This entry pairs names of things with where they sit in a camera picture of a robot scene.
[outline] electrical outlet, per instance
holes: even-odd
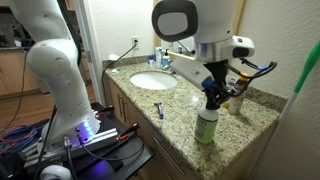
[[[134,41],[135,41],[135,40],[137,40],[138,43],[137,43],[136,47],[133,48],[133,49],[139,49],[139,36],[131,36],[132,46],[134,46],[134,44],[135,44]]]

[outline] soap dispenser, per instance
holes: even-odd
[[[167,69],[169,66],[170,56],[168,54],[168,49],[166,49],[166,53],[162,57],[162,69]]]

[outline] bathroom sink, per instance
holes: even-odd
[[[173,88],[177,85],[177,80],[161,72],[141,72],[130,78],[135,86],[144,89],[163,90]]]

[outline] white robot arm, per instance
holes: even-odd
[[[78,51],[56,0],[9,0],[10,9],[36,44],[27,64],[47,84],[57,112],[46,143],[46,156],[63,151],[64,136],[79,145],[77,129],[86,141],[99,130],[81,78]],[[44,139],[48,125],[42,131]]]
[[[235,1],[162,0],[152,13],[153,28],[161,39],[174,42],[194,37],[196,61],[178,58],[170,68],[206,92],[209,110],[218,109],[231,95],[225,87],[227,68],[230,67],[228,60],[240,58],[247,63],[245,57],[253,56],[255,52],[251,39],[233,35]],[[271,63],[258,73],[259,76],[275,66],[276,63]]]

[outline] bottle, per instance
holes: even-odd
[[[162,47],[156,47],[156,67],[161,68]]]
[[[234,91],[235,94],[238,94],[240,91],[242,91],[245,88],[245,85],[247,84],[248,79],[240,76],[234,85]],[[229,99],[229,107],[228,112],[232,115],[238,115],[240,114],[240,110],[244,101],[244,97],[246,96],[246,91],[244,91],[240,96],[238,97],[231,97]]]
[[[149,62],[148,62],[149,68],[153,68],[153,62],[154,62],[153,55],[150,55],[149,56]]]
[[[168,54],[168,49],[166,49],[166,53],[162,57],[162,62],[161,62],[162,68],[167,67],[167,65],[169,65],[169,61],[170,61],[170,56]]]
[[[198,110],[197,124],[194,133],[195,139],[201,143],[210,143],[213,140],[218,119],[219,113],[216,110],[208,110],[206,107],[201,107]]]

